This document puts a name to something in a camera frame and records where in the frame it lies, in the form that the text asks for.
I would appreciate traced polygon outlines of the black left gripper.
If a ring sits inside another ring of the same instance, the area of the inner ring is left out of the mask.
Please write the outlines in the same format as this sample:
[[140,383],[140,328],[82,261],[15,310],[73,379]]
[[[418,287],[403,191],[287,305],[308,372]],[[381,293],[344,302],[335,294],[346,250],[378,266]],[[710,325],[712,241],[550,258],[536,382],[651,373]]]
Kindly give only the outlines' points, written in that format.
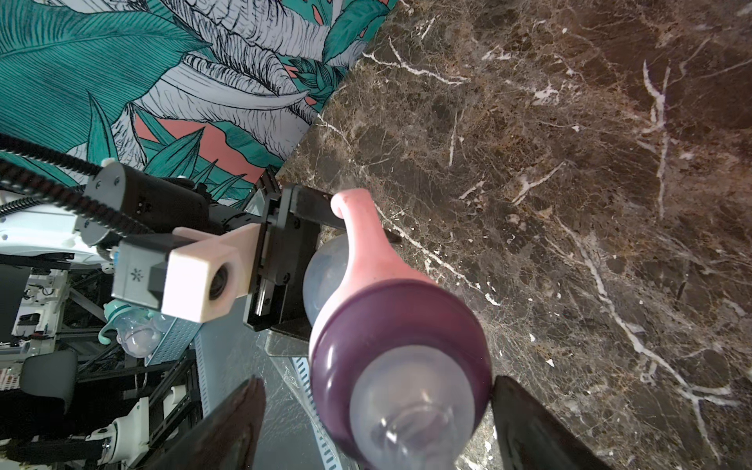
[[307,266],[321,231],[344,233],[344,219],[331,208],[332,194],[300,184],[282,187],[263,178],[257,195],[264,204],[244,322],[256,332],[309,332],[303,296]]

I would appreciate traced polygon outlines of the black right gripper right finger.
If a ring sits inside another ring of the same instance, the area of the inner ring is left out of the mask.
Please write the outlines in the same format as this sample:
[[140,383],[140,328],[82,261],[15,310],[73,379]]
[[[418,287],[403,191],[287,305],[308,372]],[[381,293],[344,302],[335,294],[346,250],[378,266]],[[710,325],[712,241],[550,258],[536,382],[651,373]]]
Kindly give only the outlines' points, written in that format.
[[492,411],[504,469],[609,469],[509,376],[495,378]]

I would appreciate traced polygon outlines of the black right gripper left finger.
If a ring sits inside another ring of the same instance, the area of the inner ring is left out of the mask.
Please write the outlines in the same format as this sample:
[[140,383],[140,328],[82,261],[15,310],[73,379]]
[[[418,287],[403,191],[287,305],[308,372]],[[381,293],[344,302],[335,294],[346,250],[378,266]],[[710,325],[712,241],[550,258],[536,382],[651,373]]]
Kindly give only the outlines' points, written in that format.
[[266,412],[264,380],[251,377],[148,469],[251,469]]

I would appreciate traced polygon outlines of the clear baby bottle body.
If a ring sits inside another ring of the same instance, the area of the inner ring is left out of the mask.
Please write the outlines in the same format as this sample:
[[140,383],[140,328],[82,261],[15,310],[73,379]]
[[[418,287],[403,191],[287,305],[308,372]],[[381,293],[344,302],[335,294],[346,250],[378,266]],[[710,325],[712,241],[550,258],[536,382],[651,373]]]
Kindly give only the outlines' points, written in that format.
[[346,234],[324,243],[313,255],[303,283],[305,314],[311,325],[324,305],[339,288],[347,270],[349,240]]

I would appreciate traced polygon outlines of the purple collar with nipple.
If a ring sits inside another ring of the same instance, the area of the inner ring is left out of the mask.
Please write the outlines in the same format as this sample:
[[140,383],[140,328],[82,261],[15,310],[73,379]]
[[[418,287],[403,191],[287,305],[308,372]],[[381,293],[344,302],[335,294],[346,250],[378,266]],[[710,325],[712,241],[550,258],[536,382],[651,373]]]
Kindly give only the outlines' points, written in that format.
[[340,450],[369,469],[452,469],[479,426],[492,362],[477,317],[418,280],[348,299],[311,340],[311,389]]

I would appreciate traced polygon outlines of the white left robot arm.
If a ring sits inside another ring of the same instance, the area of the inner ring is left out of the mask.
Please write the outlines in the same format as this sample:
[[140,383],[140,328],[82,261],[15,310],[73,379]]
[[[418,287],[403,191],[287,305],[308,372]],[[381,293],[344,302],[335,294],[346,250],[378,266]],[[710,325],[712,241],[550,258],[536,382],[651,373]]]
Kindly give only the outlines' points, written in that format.
[[325,325],[350,299],[380,283],[407,277],[394,236],[370,194],[335,195],[303,185],[260,181],[260,211],[233,209],[184,177],[157,177],[124,164],[85,164],[84,186],[67,187],[3,162],[1,183],[28,211],[1,211],[5,260],[66,268],[106,262],[116,300],[163,315],[207,323],[247,299],[254,329],[306,317],[311,272]]

